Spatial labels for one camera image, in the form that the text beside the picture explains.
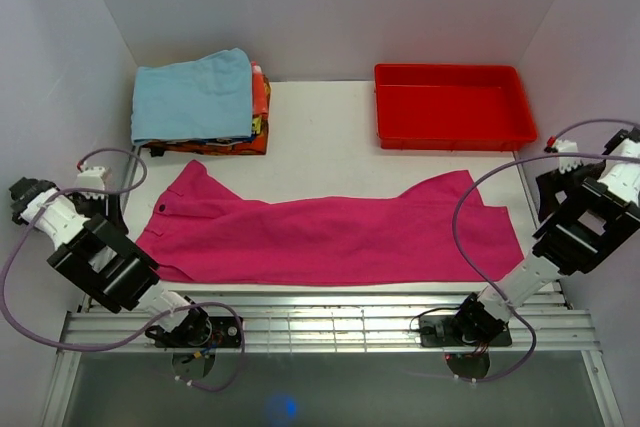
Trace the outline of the pink trousers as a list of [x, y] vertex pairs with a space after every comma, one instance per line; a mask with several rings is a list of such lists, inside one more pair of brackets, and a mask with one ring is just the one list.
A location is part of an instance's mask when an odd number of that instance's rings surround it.
[[191, 161], [159, 196], [138, 245], [165, 281], [317, 287], [499, 279], [523, 258], [504, 207], [467, 171], [392, 198], [248, 200]]

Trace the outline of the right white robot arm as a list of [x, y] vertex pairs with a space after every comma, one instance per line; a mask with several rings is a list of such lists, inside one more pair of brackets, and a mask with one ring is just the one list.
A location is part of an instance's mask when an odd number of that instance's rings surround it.
[[499, 281], [469, 295], [451, 319], [462, 345], [488, 345], [514, 311], [542, 287], [593, 271], [639, 230], [639, 129], [622, 129], [605, 145], [616, 163], [584, 165], [569, 157], [536, 179], [539, 229], [530, 253]]

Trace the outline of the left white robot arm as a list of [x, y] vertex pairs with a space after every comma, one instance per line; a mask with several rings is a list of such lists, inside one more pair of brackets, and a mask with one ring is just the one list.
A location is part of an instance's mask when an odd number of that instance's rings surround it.
[[102, 181], [90, 192], [65, 193], [56, 184], [23, 177], [9, 188], [12, 221], [35, 223], [54, 252], [47, 263], [112, 313], [136, 308], [167, 316], [144, 329], [157, 347], [201, 347], [212, 339], [208, 314], [160, 284], [159, 265], [128, 237], [120, 196]]

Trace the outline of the folded orange patterned trousers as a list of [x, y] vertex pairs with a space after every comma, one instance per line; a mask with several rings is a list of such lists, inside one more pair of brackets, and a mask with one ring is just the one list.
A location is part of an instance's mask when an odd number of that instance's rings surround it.
[[162, 157], [166, 152], [191, 153], [206, 156], [265, 155], [269, 135], [269, 105], [271, 86], [262, 68], [252, 67], [253, 117], [249, 137], [220, 138], [210, 140], [150, 141], [142, 147], [152, 157]]

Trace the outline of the red plastic tray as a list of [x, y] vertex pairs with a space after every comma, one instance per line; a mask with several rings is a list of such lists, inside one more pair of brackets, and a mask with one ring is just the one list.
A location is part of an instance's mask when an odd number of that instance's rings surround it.
[[378, 64], [374, 82], [383, 149], [517, 151], [538, 138], [512, 66]]

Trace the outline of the aluminium rail frame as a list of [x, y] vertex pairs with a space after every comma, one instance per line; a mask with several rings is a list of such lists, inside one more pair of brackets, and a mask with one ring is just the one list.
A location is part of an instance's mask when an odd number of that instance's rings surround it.
[[[312, 154], [312, 171], [299, 176], [300, 158], [271, 150], [265, 157], [208, 157], [209, 173], [234, 191], [269, 201], [320, 197], [392, 195], [403, 186], [450, 170], [481, 177], [480, 193], [490, 205], [507, 207], [522, 247], [537, 226], [534, 193], [514, 153], [411, 152], [364, 148], [353, 159]], [[249, 351], [366, 354], [417, 352], [407, 330], [420, 307], [440, 310], [473, 290], [470, 283], [410, 283], [363, 287], [302, 287], [187, 284], [204, 300], [233, 304], [247, 323]], [[572, 310], [556, 283], [536, 294], [524, 316], [538, 334], [540, 351], [577, 351], [586, 369], [599, 415], [607, 426], [623, 418], [606, 372], [594, 324], [585, 311]]]

